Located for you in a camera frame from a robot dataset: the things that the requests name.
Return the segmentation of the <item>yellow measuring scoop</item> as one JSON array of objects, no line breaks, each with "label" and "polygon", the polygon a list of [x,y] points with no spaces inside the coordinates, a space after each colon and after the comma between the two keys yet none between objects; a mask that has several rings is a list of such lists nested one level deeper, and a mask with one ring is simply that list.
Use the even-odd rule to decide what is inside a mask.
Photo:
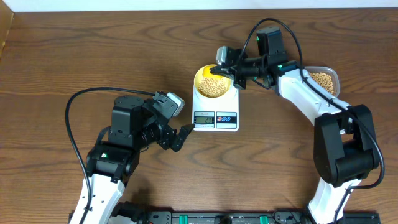
[{"label": "yellow measuring scoop", "polygon": [[211,69],[213,67],[215,67],[215,65],[206,65],[206,66],[204,66],[203,73],[202,73],[204,78],[214,78],[214,79],[218,78],[217,75],[214,75],[214,74],[211,73]]}]

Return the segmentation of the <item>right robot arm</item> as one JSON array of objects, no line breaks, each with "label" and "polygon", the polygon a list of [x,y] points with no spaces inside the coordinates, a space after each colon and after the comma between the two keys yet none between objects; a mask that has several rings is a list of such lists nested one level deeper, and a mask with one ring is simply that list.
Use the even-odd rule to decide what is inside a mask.
[{"label": "right robot arm", "polygon": [[257,31],[259,56],[242,49],[217,50],[210,72],[245,89],[249,79],[293,103],[313,124],[313,160],[320,176],[307,210],[312,223],[336,223],[354,189],[369,173],[384,168],[374,133],[373,117],[365,105],[351,106],[321,87],[300,64],[288,60],[278,27]]}]

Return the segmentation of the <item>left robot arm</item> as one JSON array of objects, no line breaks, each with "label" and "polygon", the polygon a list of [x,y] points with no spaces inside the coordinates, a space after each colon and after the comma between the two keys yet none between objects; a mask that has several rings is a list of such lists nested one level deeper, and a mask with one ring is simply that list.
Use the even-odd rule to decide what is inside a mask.
[{"label": "left robot arm", "polygon": [[181,150],[194,125],[179,130],[168,122],[184,107],[174,93],[157,92],[152,98],[126,95],[115,99],[111,126],[98,135],[86,158],[86,178],[71,223],[115,221],[113,210],[139,164],[141,151],[152,143],[162,149]]}]

